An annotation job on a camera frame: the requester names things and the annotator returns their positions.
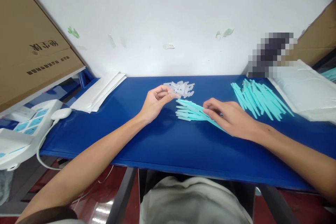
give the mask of sleeve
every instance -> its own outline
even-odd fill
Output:
[[[47,224],[65,219],[77,219],[77,215],[67,206],[57,206],[33,213],[17,224]]]

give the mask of forearm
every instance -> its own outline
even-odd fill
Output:
[[[311,149],[275,129],[256,140],[280,158],[329,202],[336,204],[336,160]]]
[[[42,209],[69,205],[146,124],[135,117],[79,154],[32,199],[20,219]]]

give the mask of blue tabletop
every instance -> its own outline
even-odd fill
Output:
[[[91,144],[115,130],[141,109],[148,90],[166,82],[195,83],[189,99],[202,106],[211,97],[237,101],[231,82],[241,85],[245,76],[129,77],[104,101],[97,113],[74,111],[48,134],[42,155],[74,158]],[[274,89],[264,78],[255,78]],[[298,190],[312,188],[298,174],[265,148],[232,137],[206,121],[182,121],[175,116],[177,103],[165,105],[159,116],[140,131],[115,157],[112,164],[264,183]],[[259,121],[290,138],[336,158],[336,127],[328,122],[309,122],[288,113],[281,122],[266,114]]]

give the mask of white cable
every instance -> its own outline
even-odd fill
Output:
[[[99,184],[102,184],[102,183],[104,183],[105,182],[105,180],[109,177],[109,175],[110,175],[110,173],[111,173],[111,171],[112,171],[112,169],[113,169],[113,167],[114,166],[112,166],[112,168],[111,168],[111,170],[110,170],[110,172],[108,173],[108,175],[106,176],[106,178],[102,181],[102,182],[100,182],[99,180],[98,180],[98,183]]]
[[[81,196],[80,198],[78,198],[78,199],[76,199],[76,200],[74,200],[73,202],[72,202],[72,204],[73,203],[75,203],[76,201],[80,201],[81,199],[83,199],[86,195],[88,195],[91,191],[92,191],[92,189],[96,186],[96,184],[97,184],[97,182],[99,183],[99,184],[102,184],[102,183],[104,183],[105,182],[105,180],[109,177],[109,175],[110,175],[110,173],[111,173],[111,171],[112,171],[112,169],[113,169],[113,167],[114,166],[112,166],[112,168],[111,168],[111,170],[110,170],[110,172],[108,173],[108,175],[106,176],[106,178],[102,181],[102,182],[100,182],[99,180],[97,180],[96,182],[95,182],[95,184],[91,187],[91,189],[86,193],[86,194],[84,194],[83,196]]]
[[[96,186],[97,182],[98,182],[98,181],[95,182],[95,184],[91,187],[91,189],[90,189],[86,194],[84,194],[83,196],[81,196],[81,197],[78,198],[78,199],[75,199],[71,204],[75,203],[76,201],[81,200],[81,199],[84,198],[86,195],[88,195],[88,194],[92,191],[92,189]]]
[[[41,157],[40,157],[40,148],[42,147],[42,145],[43,145],[43,143],[44,143],[44,140],[46,139],[48,133],[49,133],[49,132],[51,131],[51,129],[56,125],[56,123],[58,123],[58,121],[59,121],[59,119],[56,119],[56,120],[52,123],[52,126],[48,129],[48,131],[47,131],[47,132],[44,134],[44,136],[42,137],[42,140],[41,140],[41,142],[39,143],[39,145],[38,145],[38,147],[37,147],[37,151],[36,151],[36,157],[37,157],[37,160],[40,162],[41,165],[43,165],[45,168],[48,168],[48,169],[50,169],[50,170],[61,170],[61,169],[60,169],[60,168],[50,167],[50,166],[46,165],[46,164],[41,160]],[[81,196],[80,198],[74,200],[74,201],[72,202],[72,204],[75,203],[76,201],[80,201],[80,200],[83,199],[85,196],[87,196],[87,195],[92,191],[92,189],[96,186],[97,182],[98,182],[99,184],[104,183],[104,182],[106,181],[106,179],[109,177],[109,175],[110,175],[110,173],[111,173],[113,167],[114,167],[114,166],[112,166],[110,172],[108,173],[108,175],[106,176],[106,178],[105,178],[102,182],[100,182],[99,180],[97,180],[97,181],[95,182],[95,184],[91,187],[91,189],[90,189],[86,194],[84,194],[84,195]]]
[[[59,119],[55,120],[53,123],[52,123],[52,126],[48,129],[48,131],[44,134],[44,136],[42,137],[42,140],[41,142],[39,143],[38,147],[37,147],[37,151],[36,151],[36,157],[37,157],[37,160],[40,162],[41,165],[43,165],[45,168],[48,168],[50,170],[61,170],[60,168],[54,168],[54,167],[50,167],[48,165],[46,165],[42,160],[41,160],[41,157],[40,157],[40,149],[42,147],[42,144],[44,143],[44,140],[46,139],[48,133],[51,131],[51,129],[56,125],[56,123],[58,123]]]

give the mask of peeling paint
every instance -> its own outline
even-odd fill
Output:
[[[233,33],[234,29],[227,29],[224,33],[223,33],[223,37],[227,37],[230,36]]]
[[[171,43],[167,43],[167,44],[164,44],[163,46],[163,49],[175,49],[175,46]]]
[[[112,38],[112,35],[109,33],[107,36],[108,36],[108,38],[109,38],[109,40],[110,40],[110,42],[111,42],[111,44],[112,44],[112,47],[113,47],[113,48],[116,48],[117,46],[116,46],[116,44],[115,44],[115,42],[114,42],[114,40],[113,40],[113,38]]]
[[[75,38],[79,39],[79,34],[76,29],[72,29],[71,26],[68,27],[68,33],[72,34]]]
[[[82,45],[78,46],[78,49],[82,50],[82,51],[87,51],[87,48],[85,46],[82,46]]]
[[[125,49],[127,48],[126,41],[127,41],[127,39],[126,39],[125,37],[121,37],[121,38],[120,38],[121,45],[122,45]]]

